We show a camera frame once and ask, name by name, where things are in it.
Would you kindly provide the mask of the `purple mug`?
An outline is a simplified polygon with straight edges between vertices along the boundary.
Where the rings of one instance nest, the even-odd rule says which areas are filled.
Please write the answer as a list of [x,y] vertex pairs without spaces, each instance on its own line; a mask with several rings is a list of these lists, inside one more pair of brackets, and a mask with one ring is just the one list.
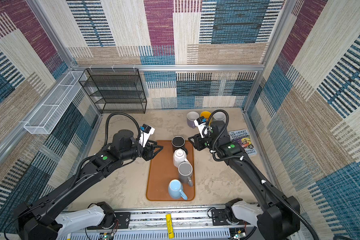
[[196,127],[194,121],[196,119],[198,119],[199,117],[200,117],[199,113],[194,112],[194,111],[189,112],[187,114],[187,124],[188,124],[188,126],[194,129]]

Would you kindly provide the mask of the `grey mug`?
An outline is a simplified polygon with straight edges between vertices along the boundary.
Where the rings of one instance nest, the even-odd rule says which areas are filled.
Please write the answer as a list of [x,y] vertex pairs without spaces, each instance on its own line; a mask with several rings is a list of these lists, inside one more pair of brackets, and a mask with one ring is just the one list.
[[194,186],[192,176],[193,176],[193,167],[188,162],[183,162],[178,167],[179,172],[179,181],[184,184],[188,184],[190,187]]

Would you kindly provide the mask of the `yellow mug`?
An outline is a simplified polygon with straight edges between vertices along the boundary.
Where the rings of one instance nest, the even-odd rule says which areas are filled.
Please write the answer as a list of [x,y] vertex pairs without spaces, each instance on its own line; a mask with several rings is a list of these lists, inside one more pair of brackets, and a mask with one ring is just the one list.
[[205,122],[207,123],[208,121],[211,121],[211,113],[208,111],[204,111],[202,113],[200,113],[200,117],[203,117],[205,119]]

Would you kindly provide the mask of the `light blue mug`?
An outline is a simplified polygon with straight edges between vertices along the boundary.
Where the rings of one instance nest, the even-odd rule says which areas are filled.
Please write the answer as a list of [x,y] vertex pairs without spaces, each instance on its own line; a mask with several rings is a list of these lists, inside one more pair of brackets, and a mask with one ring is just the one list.
[[171,180],[168,186],[168,192],[172,199],[188,200],[188,196],[184,192],[182,183],[179,180]]

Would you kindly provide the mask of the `blue speckled mug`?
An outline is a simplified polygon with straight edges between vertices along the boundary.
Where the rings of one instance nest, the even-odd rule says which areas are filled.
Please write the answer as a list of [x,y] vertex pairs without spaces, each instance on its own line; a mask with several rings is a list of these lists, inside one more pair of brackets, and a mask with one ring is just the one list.
[[226,115],[223,112],[216,112],[213,115],[213,121],[223,121],[224,123],[226,122]]

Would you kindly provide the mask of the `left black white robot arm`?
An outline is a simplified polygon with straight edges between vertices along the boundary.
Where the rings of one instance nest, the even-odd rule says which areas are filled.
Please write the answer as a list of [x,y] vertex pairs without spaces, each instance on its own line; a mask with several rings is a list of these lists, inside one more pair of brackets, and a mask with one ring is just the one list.
[[112,228],[115,212],[105,202],[91,208],[63,214],[63,210],[87,189],[107,178],[112,172],[133,163],[137,158],[152,160],[162,149],[157,142],[149,139],[155,129],[149,125],[139,126],[130,115],[138,135],[130,130],[114,134],[111,143],[93,156],[79,163],[76,173],[39,200],[28,205],[22,203],[14,210],[12,224],[22,240],[57,240],[87,227]]

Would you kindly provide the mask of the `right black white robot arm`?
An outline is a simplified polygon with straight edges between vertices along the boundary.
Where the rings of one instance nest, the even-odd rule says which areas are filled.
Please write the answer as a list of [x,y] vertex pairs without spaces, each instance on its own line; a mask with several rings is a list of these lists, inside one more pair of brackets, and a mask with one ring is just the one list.
[[251,190],[258,207],[251,207],[243,200],[231,202],[226,207],[228,221],[243,220],[256,227],[265,240],[283,240],[300,230],[304,225],[313,239],[319,239],[314,228],[300,214],[300,204],[295,197],[286,197],[261,173],[251,161],[245,149],[231,140],[227,131],[229,115],[224,110],[212,112],[212,116],[223,113],[224,121],[199,117],[194,121],[199,133],[190,137],[193,147],[201,151],[209,149],[216,162],[224,162],[234,170]]

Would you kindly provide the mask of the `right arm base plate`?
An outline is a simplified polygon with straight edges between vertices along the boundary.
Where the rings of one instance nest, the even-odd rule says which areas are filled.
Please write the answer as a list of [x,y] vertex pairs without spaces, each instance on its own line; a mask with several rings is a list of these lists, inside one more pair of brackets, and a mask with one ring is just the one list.
[[225,209],[211,208],[208,215],[212,218],[213,226],[228,226],[227,214]]

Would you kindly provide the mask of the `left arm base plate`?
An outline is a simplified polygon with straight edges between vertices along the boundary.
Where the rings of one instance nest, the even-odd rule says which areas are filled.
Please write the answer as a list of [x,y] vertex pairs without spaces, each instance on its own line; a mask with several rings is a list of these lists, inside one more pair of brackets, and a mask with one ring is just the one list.
[[112,221],[111,230],[115,231],[116,229],[124,230],[129,228],[131,220],[131,212],[115,212],[114,220]]

